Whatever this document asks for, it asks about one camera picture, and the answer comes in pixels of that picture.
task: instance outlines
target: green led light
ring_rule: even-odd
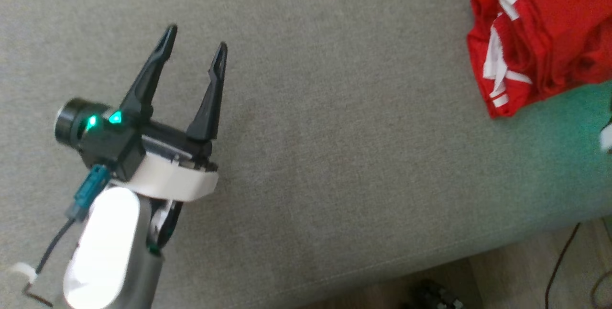
[[[91,117],[89,117],[89,119],[87,119],[87,126],[85,126],[85,131],[89,131],[89,129],[96,126],[97,123],[98,117],[96,117],[96,115],[92,115]]]
[[[109,122],[111,124],[120,124],[121,123],[121,111],[118,110],[113,115],[109,117]]]

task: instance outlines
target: black object on floor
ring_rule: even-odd
[[[423,280],[415,287],[415,300],[423,309],[465,309],[455,294],[433,280]]]

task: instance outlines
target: wooden floor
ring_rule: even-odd
[[[573,226],[526,241],[361,289],[303,309],[398,309],[411,302],[407,289],[431,278],[454,292],[467,309],[543,309],[550,274]],[[612,242],[603,220],[582,224],[559,269],[551,309],[590,309],[590,290],[612,270]],[[612,302],[612,280],[597,298]]]

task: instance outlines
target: gray fabric surface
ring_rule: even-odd
[[[86,174],[57,109],[118,104],[171,22],[156,119],[186,126],[220,41],[229,62],[220,183],[184,209],[156,309],[294,307],[612,211],[610,85],[491,121],[469,0],[0,0],[2,270],[37,263]],[[24,281],[1,273],[2,307],[36,307]]]

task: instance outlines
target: teal connector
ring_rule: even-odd
[[[74,218],[78,222],[85,220],[89,213],[89,207],[98,194],[104,190],[104,187],[109,184],[110,180],[111,173],[105,166],[94,165],[81,187],[76,191],[75,202],[66,210],[66,216]]]

